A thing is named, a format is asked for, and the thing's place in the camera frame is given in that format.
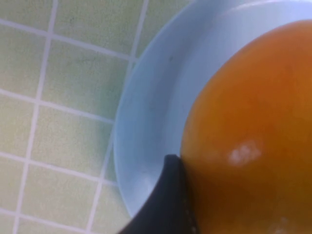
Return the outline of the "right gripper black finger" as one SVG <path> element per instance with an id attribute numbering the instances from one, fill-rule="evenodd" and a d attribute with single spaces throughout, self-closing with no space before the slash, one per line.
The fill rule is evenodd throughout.
<path id="1" fill-rule="evenodd" d="M 151 195 L 122 234 L 198 234 L 185 168 L 176 155 L 167 155 Z"/>

